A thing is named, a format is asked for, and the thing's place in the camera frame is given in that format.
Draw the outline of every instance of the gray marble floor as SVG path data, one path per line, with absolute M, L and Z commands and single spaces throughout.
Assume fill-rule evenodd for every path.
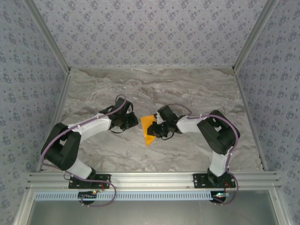
M 123 93 L 138 118 L 168 103 L 194 115 L 220 110 L 240 131 L 232 170 L 259 170 L 260 160 L 234 76 L 216 69 L 73 69 L 62 122 L 87 119 Z M 172 106 L 177 114 L 185 109 Z M 84 141 L 78 157 L 97 171 L 206 171 L 212 150 L 201 134 L 175 134 L 146 147 L 139 124 L 122 134 L 102 132 Z

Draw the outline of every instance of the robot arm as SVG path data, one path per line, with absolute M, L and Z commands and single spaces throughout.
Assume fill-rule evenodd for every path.
M 78 127 L 72 129 L 72 131 L 66 133 L 60 139 L 58 139 L 46 152 L 45 159 L 47 159 L 63 171 L 68 171 L 83 179 L 91 178 L 91 176 L 94 175 L 95 171 L 77 158 L 79 144 L 85 139 L 90 138 L 102 131 L 110 130 L 113 127 L 120 127 L 120 129 L 126 130 L 137 125 L 138 120 L 133 112 L 133 105 L 129 101 L 126 101 L 124 106 L 116 113 L 103 117 L 104 114 L 112 112 L 113 110 L 120 107 L 123 102 L 124 99 L 119 98 L 114 106 L 112 105 L 100 111 L 93 117 L 97 117 L 99 119 L 93 120 L 82 126 L 80 126 L 79 124 L 83 124 L 85 121 L 91 120 L 91 118 L 76 124 L 56 124 L 49 134 L 49 137 L 47 138 L 41 153 L 43 153 L 46 146 L 57 135 L 67 130 L 68 128 L 74 127 L 76 125 L 78 125 Z
M 210 115 L 216 115 L 228 119 L 218 110 L 214 110 Z M 216 184 L 226 172 L 226 162 L 229 150 L 235 144 L 235 135 L 227 123 L 222 120 L 210 117 L 177 117 L 169 106 L 165 105 L 157 111 L 157 121 L 148 128 L 148 135 L 156 137 L 167 137 L 172 133 L 202 133 L 208 145 L 213 150 L 212 161 L 208 169 L 208 177 L 211 183 Z M 238 137 L 240 133 L 235 126 Z

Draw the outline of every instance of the patterned wall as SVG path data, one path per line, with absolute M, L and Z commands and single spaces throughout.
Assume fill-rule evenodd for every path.
M 71 67 L 232 65 L 265 0 L 34 0 Z
M 270 170 L 300 225 L 300 2 L 281 0 L 239 76 Z
M 0 21 L 0 224 L 10 225 L 64 74 L 22 0 L 1 0 Z

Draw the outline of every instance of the orange triangular piece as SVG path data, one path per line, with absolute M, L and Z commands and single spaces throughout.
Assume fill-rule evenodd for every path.
M 155 121 L 155 118 L 153 115 L 141 117 L 142 130 L 144 132 L 146 146 L 151 144 L 151 142 L 155 138 L 155 136 L 147 135 L 147 129 L 148 129 L 148 127 L 150 127 L 150 125 L 152 125 L 152 122 L 154 122 L 154 121 Z

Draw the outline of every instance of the purple cable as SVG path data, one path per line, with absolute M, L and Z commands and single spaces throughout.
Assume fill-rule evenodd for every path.
M 77 124 L 77 125 L 75 125 L 75 126 L 73 126 L 73 127 L 70 127 L 70 128 L 68 128 L 67 130 L 65 130 L 64 132 L 62 132 L 62 133 L 60 133 L 59 135 L 57 135 L 52 141 L 50 141 L 50 143 L 49 143 L 49 144 L 46 146 L 46 148 L 44 149 L 43 153 L 41 154 L 41 158 L 40 158 L 40 160 L 39 160 L 40 163 L 41 163 L 42 165 L 46 165 L 46 166 L 50 166 L 50 167 L 53 167 L 53 168 L 58 169 L 58 168 L 57 168 L 56 166 L 54 166 L 54 165 L 44 163 L 44 157 L 45 157 L 45 154 L 46 154 L 47 151 L 50 149 L 50 147 L 51 147 L 51 146 L 52 146 L 52 145 L 53 145 L 60 137 L 62 137 L 63 135 L 65 135 L 67 132 L 73 130 L 74 128 L 76 128 L 76 127 L 78 127 L 78 126 L 83 126 L 83 125 L 85 125 L 85 124 L 87 124 L 87 123 L 89 123 L 89 122 L 92 122 L 92 121 L 94 121 L 94 120 L 98 120 L 98 119 L 103 118 L 103 117 L 105 117 L 105 116 L 112 115 L 112 114 L 114 114 L 115 112 L 117 112 L 118 110 L 120 110 L 120 109 L 125 105 L 125 103 L 126 103 L 126 97 L 125 97 L 124 95 L 122 95 L 122 94 L 118 94 L 117 97 L 116 97 L 116 99 L 115 99 L 115 102 L 117 102 L 117 100 L 118 100 L 119 97 L 123 97 L 123 98 L 124 98 L 124 101 L 123 101 L 123 103 L 122 103 L 117 109 L 115 109 L 115 110 L 113 110 L 113 111 L 111 111 L 111 112 L 109 112 L 109 113 L 107 113 L 107 114 L 101 115 L 101 116 L 95 116 L 95 117 L 93 117 L 93 118 L 91 118 L 91 119 L 89 119 L 89 120 L 87 120 L 87 121 L 84 121 L 84 122 L 79 123 L 79 124 Z M 111 182 L 108 182 L 108 181 L 106 181 L 106 180 L 88 180 L 88 179 L 83 179 L 83 178 L 80 178 L 80 177 L 78 177 L 78 176 L 76 176 L 76 175 L 74 175 L 74 174 L 72 174 L 72 173 L 70 173 L 70 172 L 68 172 L 68 171 L 66 171 L 66 172 L 67 172 L 68 174 L 70 174 L 71 176 L 73 175 L 75 178 L 77 178 L 77 179 L 79 179 L 79 180 L 87 181 L 87 182 L 98 182 L 98 183 L 109 184 L 109 185 L 111 185 L 112 188 L 114 189 L 114 196 L 113 196 L 113 198 L 112 198 L 108 203 L 105 203 L 105 204 L 103 204 L 103 205 L 89 205 L 89 207 L 102 207 L 102 206 L 107 206 L 107 205 L 111 204 L 111 203 L 114 201 L 114 199 L 116 198 L 116 195 L 117 195 L 117 189 L 116 189 L 116 187 L 115 187 Z
M 228 152 L 229 155 L 228 155 L 228 158 L 227 158 L 227 161 L 226 161 L 226 164 L 225 164 L 225 171 L 226 171 L 229 175 L 231 175 L 231 176 L 234 178 L 235 183 L 236 183 L 236 193 L 235 193 L 234 197 L 233 197 L 229 202 L 226 202 L 226 203 L 222 202 L 221 200 L 219 200 L 219 199 L 217 199 L 217 198 L 213 198 L 213 199 L 215 199 L 215 200 L 221 202 L 220 204 L 228 205 L 228 204 L 232 203 L 232 202 L 235 200 L 236 196 L 238 195 L 238 191 L 239 191 L 238 180 L 236 179 L 236 177 L 234 176 L 234 174 L 233 174 L 232 172 L 229 172 L 229 171 L 228 171 L 228 165 L 229 165 L 230 157 L 231 157 L 231 155 L 232 155 L 232 152 L 234 151 L 234 149 L 235 149 L 236 146 L 238 145 L 238 142 L 239 142 L 239 136 L 238 136 L 238 133 L 236 132 L 234 126 L 233 126 L 228 120 L 224 119 L 223 117 L 220 117 L 220 116 L 217 116 L 217 115 L 210 115 L 210 114 L 208 114 L 208 115 L 202 115 L 202 116 L 199 116 L 199 117 L 196 117 L 196 118 L 193 117 L 193 118 L 191 118 L 191 119 L 199 119 L 199 118 L 204 118 L 204 117 L 213 117 L 213 118 L 217 118 L 217 119 L 219 119 L 219 120 L 224 121 L 225 123 L 228 124 L 228 126 L 230 126 L 230 128 L 232 129 L 232 131 L 234 132 L 234 135 L 235 135 L 235 144 L 233 145 L 233 147 L 232 147 L 232 148 L 229 150 L 229 152 Z
M 178 104 L 178 103 L 170 103 L 170 104 L 167 104 L 167 105 L 178 105 L 178 106 L 181 106 L 181 107 L 185 108 L 186 110 L 188 110 L 188 112 L 189 112 L 188 116 L 190 116 L 190 115 L 193 114 L 192 111 L 189 108 L 187 108 L 185 105 Z

